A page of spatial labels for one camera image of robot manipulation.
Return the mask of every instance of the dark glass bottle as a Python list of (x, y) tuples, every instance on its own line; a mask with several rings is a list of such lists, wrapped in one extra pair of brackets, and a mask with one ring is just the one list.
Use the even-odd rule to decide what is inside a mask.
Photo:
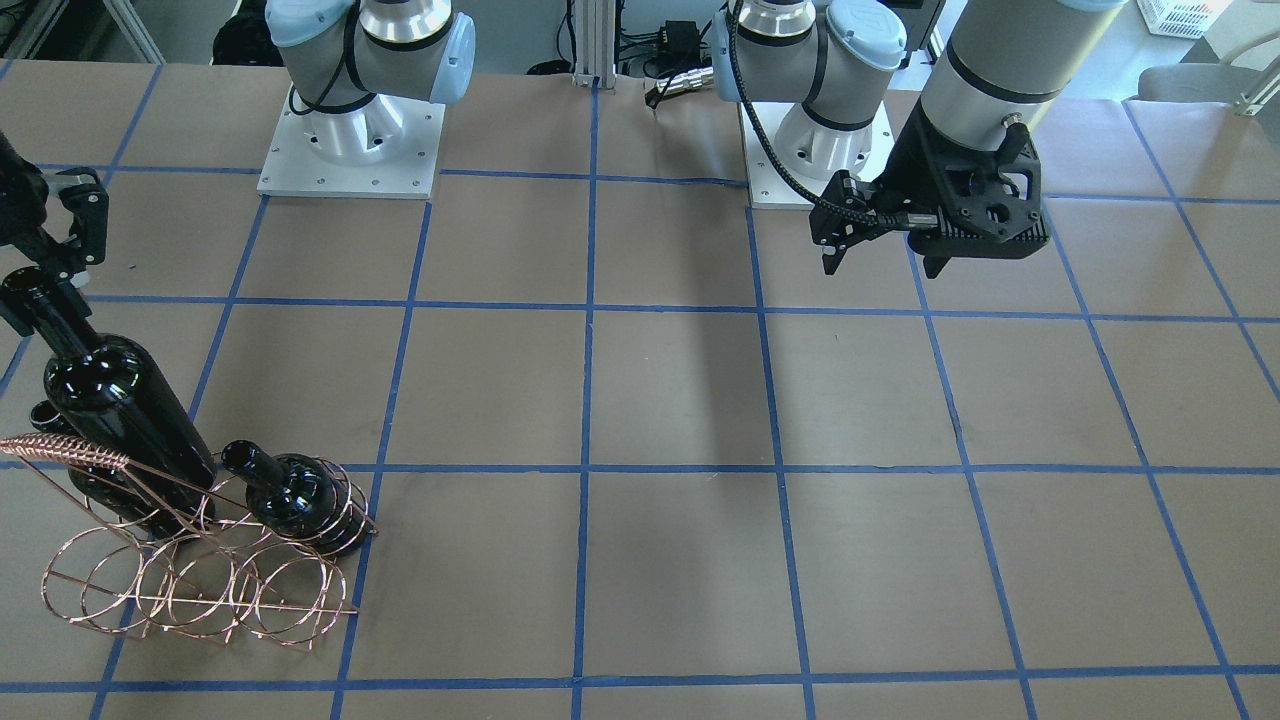
[[(31, 409), (31, 427), (42, 433), (79, 437), (79, 432), (63, 418), (51, 402), (41, 400)], [(183, 530), (182, 523), (169, 512), (155, 512), (155, 507), (128, 489), (129, 479), (109, 468), (67, 468), (72, 486), (84, 497), (115, 512), (125, 521), (138, 523), (156, 538), (172, 538)]]
[(364, 518), (348, 511), (349, 489), (316, 459), (284, 454), (271, 457), (247, 439), (223, 448), (223, 465), (248, 486), (244, 501), (275, 534), (310, 546), (320, 555), (346, 555), (360, 547)]
[[(132, 340), (99, 334), (69, 282), (23, 268), (0, 283), (0, 310), (19, 334), (38, 332), (54, 357), (45, 395), (86, 439), (201, 487), (216, 465), (151, 355)], [(195, 514), (202, 493), (150, 473), (137, 475), (169, 505)], [(212, 507), (206, 506), (206, 515)]]

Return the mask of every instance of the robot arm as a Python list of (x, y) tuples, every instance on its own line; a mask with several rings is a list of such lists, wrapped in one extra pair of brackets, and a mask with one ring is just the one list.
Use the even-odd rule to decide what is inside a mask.
[(375, 95), (449, 105), (471, 82), (475, 23), (449, 0), (271, 0), (271, 41), (312, 110), (355, 110)]
[[(827, 154), (823, 169), (835, 174), (820, 197), (788, 181), (814, 202), (810, 229), (823, 247), (827, 274), (854, 245), (892, 229), (909, 231), (929, 278), (951, 258), (1020, 259), (1043, 247), (1050, 234), (1041, 215), (1041, 167), (1030, 128), (1125, 1), (969, 0), (884, 172), (863, 182), (854, 177), (858, 158)], [(801, 29), (810, 13), (815, 19)], [(901, 31), (901, 22), (892, 27), (896, 17), (890, 15), (874, 0), (832, 0), (822, 14), (810, 0), (736, 0), (721, 18), (717, 60), (728, 67), (722, 77), (733, 78), (739, 95), (745, 91), (751, 117), (753, 99), (796, 101), (818, 126), (815, 136), (847, 138), (840, 133), (858, 132), (859, 118), (869, 117), (868, 108), (874, 113), (902, 56), (905, 41), (890, 68), (888, 38)], [(817, 47), (823, 26), (826, 54), (800, 53)], [(814, 31), (818, 37), (810, 38)], [(799, 95), (803, 83), (796, 78), (805, 67), (814, 81)], [(718, 83), (722, 95), (726, 85)], [(763, 136), (759, 123), (753, 124)], [(786, 131), (783, 122), (773, 145), (788, 142)], [(762, 142), (768, 147), (767, 138)], [(785, 179), (783, 165), (814, 177), (791, 158), (804, 151), (792, 141), (781, 158), (771, 159), (780, 160), (774, 164)], [(808, 164), (818, 164), (812, 152)]]
[[(471, 18), (449, 0), (269, 0), (266, 23), (293, 88), (259, 190), (376, 196), (398, 187), (396, 196), (425, 196), (443, 113), (419, 110), (466, 92)], [(424, 160), (406, 160), (415, 156)], [(340, 182), (319, 187), (325, 178)], [(361, 190), (375, 179), (385, 187)], [(408, 188), (419, 179), (422, 190)]]
[[(52, 191), (72, 214), (65, 241), (45, 228)], [(0, 132), (0, 246), (13, 245), (52, 278), (77, 282), (87, 265), (106, 259), (106, 191), (92, 168), (41, 173), (22, 159)]]

